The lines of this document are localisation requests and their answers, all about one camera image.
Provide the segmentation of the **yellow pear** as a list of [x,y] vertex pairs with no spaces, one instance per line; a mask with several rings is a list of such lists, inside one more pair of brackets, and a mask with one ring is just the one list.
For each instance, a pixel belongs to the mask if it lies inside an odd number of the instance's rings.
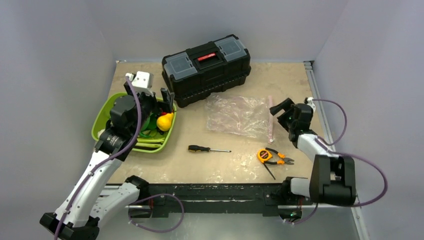
[[164,115],[161,115],[156,120],[156,126],[159,130],[163,132],[167,132],[171,129],[174,119],[174,113],[166,113]]

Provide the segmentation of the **clear zip top bag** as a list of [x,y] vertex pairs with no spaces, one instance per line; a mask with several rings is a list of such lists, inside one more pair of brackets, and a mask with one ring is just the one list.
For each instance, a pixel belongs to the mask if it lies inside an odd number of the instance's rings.
[[269,140],[270,114],[266,98],[213,93],[206,98],[204,107],[208,130]]

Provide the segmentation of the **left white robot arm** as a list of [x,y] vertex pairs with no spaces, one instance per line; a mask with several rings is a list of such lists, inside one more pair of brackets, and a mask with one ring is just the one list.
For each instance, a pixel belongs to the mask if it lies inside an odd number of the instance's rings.
[[39,221],[56,240],[94,240],[120,209],[133,203],[153,204],[149,183],[138,176],[128,177],[111,195],[98,201],[144,128],[174,110],[174,95],[166,88],[160,90],[161,98],[152,91],[149,81],[127,78],[124,88],[125,93],[104,104],[108,114],[82,176],[64,202],[54,212],[44,213]]

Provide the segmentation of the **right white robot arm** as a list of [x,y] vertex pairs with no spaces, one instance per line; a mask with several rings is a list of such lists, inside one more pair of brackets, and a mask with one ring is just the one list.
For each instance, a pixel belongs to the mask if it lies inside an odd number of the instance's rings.
[[303,103],[294,103],[286,98],[269,111],[288,132],[293,146],[312,162],[309,178],[289,176],[282,182],[282,200],[292,204],[306,197],[314,203],[352,206],[356,200],[355,161],[350,156],[331,153],[329,144],[310,128],[316,111],[314,99],[308,97]]

